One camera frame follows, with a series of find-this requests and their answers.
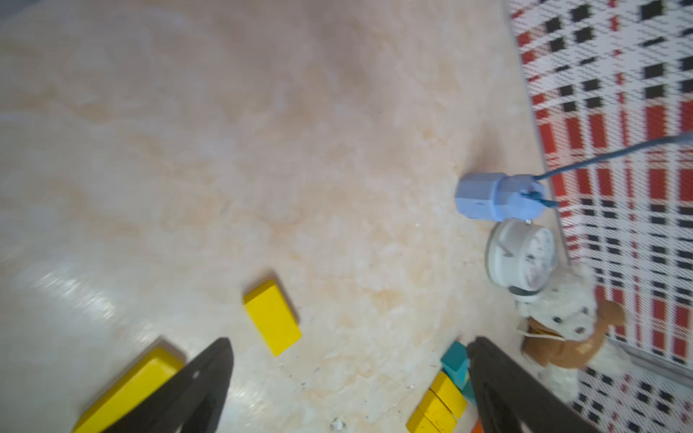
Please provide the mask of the yellow long block top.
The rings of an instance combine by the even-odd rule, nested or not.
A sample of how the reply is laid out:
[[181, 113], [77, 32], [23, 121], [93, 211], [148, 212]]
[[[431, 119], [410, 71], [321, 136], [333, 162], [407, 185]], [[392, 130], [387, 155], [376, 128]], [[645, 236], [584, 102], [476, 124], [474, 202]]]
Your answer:
[[418, 409], [438, 432], [452, 433], [456, 428], [456, 418], [433, 391], [425, 393]]

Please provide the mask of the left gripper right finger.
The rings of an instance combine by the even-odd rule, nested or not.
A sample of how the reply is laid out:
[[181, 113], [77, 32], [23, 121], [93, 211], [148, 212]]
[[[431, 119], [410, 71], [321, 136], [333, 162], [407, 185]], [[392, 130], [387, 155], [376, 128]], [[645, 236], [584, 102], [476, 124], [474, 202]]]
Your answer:
[[488, 338], [476, 338], [467, 346], [467, 355], [485, 432], [596, 430]]

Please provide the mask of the teal triangle block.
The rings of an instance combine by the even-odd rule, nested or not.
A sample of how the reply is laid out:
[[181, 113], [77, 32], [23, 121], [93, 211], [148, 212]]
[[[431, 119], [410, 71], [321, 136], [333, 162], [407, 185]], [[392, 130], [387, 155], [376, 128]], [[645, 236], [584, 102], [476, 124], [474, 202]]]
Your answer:
[[462, 391], [468, 382], [469, 359], [467, 356], [467, 347], [459, 341], [454, 341], [443, 357], [440, 359], [442, 369]]
[[462, 388], [462, 394], [468, 402], [476, 405], [476, 395], [471, 380], [468, 380]]

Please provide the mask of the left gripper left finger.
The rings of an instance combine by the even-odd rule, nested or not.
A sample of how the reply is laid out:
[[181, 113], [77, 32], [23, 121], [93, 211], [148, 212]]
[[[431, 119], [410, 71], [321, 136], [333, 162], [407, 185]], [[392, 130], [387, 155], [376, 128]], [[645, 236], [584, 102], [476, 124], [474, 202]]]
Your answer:
[[215, 432], [227, 400], [234, 353], [219, 338], [108, 432]]

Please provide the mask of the orange block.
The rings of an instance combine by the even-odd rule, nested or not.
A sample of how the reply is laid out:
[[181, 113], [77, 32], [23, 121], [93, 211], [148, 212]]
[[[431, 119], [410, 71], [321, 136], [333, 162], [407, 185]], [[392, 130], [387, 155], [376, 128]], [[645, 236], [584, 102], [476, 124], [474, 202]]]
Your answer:
[[474, 425], [473, 429], [471, 430], [471, 433], [484, 433], [481, 420], [476, 421], [476, 424]]

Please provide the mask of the small yellow block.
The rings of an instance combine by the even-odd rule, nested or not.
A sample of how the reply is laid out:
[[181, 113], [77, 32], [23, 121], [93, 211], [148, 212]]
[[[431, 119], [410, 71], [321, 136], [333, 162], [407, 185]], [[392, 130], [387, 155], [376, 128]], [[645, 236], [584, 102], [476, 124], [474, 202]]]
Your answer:
[[275, 357], [301, 339], [301, 330], [276, 281], [270, 280], [243, 297], [245, 310]]

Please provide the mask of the yellow long block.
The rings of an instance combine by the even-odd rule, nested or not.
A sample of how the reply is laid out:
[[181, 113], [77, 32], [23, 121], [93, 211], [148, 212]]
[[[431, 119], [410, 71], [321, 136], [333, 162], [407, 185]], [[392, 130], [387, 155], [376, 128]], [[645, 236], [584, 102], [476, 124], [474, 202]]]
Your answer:
[[430, 390], [441, 400], [456, 420], [459, 420], [465, 413], [467, 400], [444, 371], [438, 372]]
[[406, 423], [409, 433], [439, 433], [435, 425], [419, 409], [415, 409]]
[[452, 433], [456, 428], [456, 418], [433, 391], [425, 393], [418, 409], [438, 432]]

